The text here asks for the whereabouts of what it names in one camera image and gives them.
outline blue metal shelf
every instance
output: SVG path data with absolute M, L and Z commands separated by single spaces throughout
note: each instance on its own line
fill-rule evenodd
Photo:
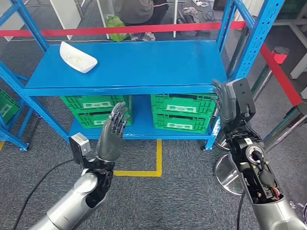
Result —
M 133 125 L 125 128 L 124 139 L 209 139 L 210 128 L 204 134 L 178 132 L 154 128 L 149 95 L 133 97 Z M 82 128 L 76 119 L 73 121 L 70 136 L 80 132 L 88 139 L 98 139 L 101 128 Z
M 59 45 L 51 45 L 23 91 L 33 96 L 212 92 L 212 78 L 227 80 L 216 41 L 73 45 L 98 64 L 80 73 L 66 64 Z
M 82 129 L 73 121 L 68 133 L 35 96 L 212 92 L 213 78 L 231 81 L 247 76 L 284 0 L 264 0 L 256 19 L 253 19 L 242 0 L 227 0 L 216 41 L 73 44 L 98 60 L 96 67 L 87 74 L 79 73 L 65 64 L 60 57 L 60 46 L 49 46 L 21 0 L 10 2 L 12 7 L 0 16 L 0 25 L 13 12 L 17 12 L 44 56 L 26 86 L 18 77 L 26 78 L 14 74 L 1 61 L 0 77 L 68 141 L 70 134 L 76 132 L 98 138 L 100 128 Z M 237 64 L 226 76 L 221 53 L 237 9 L 250 33 Z M 135 107 L 135 123 L 127 127 L 124 138 L 206 139 L 205 148 L 209 150 L 220 129 L 219 116 L 203 135 L 154 129 L 149 100 L 136 97 L 135 103 L 139 104 Z

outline sneaker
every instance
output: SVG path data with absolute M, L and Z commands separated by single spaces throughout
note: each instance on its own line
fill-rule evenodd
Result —
M 156 40 L 156 37 L 154 35 L 154 33 L 151 33 L 151 32 L 146 32 L 146 33 L 144 35 L 144 37 L 143 37 L 142 40 L 143 40 L 143 41 L 145 41 L 145 42 L 155 41 L 155 40 Z
M 140 34 L 129 34 L 131 38 L 132 42 L 135 42 L 135 41 L 141 41 L 140 39 Z

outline crate handle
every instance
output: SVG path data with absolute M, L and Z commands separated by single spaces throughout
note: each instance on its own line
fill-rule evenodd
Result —
M 167 128 L 181 128 L 181 129 L 188 129 L 193 130 L 192 125 L 183 125 L 183 124 L 175 124 L 175 123 L 167 123 Z
M 82 114 L 79 114 L 79 115 L 101 115 L 101 114 L 110 114 L 111 111 L 104 111 L 104 112 L 92 112 L 92 113 L 82 113 Z
M 172 93 L 169 94 L 169 97 L 179 97 L 179 98 L 192 98 L 192 99 L 197 99 L 196 95 L 191 95 L 191 94 L 178 94 L 178 93 Z
M 94 121 L 95 126 L 103 126 L 106 120 L 103 121 Z
M 179 105 L 172 105 L 172 104 L 168 104 L 166 106 L 166 110 L 197 113 L 196 107 L 179 106 Z
M 184 118 L 184 119 L 193 120 L 193 117 L 191 117 L 191 116 L 169 115 L 169 118 Z
M 0 114 L 2 117 L 5 116 L 5 114 L 7 114 L 12 106 L 9 105 L 9 104 L 6 104 L 5 105 L 5 107 L 3 107 L 1 111 Z
M 84 109 L 113 107 L 110 102 L 82 103 Z

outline chrome stanchion base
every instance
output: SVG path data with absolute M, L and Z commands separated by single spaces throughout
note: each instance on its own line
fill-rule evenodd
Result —
M 225 151 L 229 151 L 229 146 L 226 142 L 226 138 L 224 135 L 224 132 L 222 130 L 220 130 L 216 137 L 216 141 L 214 141 L 214 144 L 222 150 Z
M 228 160 L 228 155 L 224 155 L 218 160 L 214 168 L 214 174 L 225 190 L 234 195 L 242 195 L 242 183 L 237 170 Z

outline shelf board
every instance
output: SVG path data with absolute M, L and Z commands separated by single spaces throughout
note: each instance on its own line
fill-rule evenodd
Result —
M 212 79 L 226 81 L 216 41 L 185 40 L 78 43 L 98 59 L 83 74 L 50 45 L 24 89 L 28 95 L 90 95 L 212 92 Z
M 123 139 L 209 139 L 209 130 L 205 134 L 191 132 L 178 132 L 154 128 L 151 115 L 150 98 L 149 95 L 138 95 L 133 97 L 133 125 L 126 126 Z M 69 132 L 70 136 L 82 133 L 88 139 L 98 139 L 101 128 L 82 128 L 74 119 Z

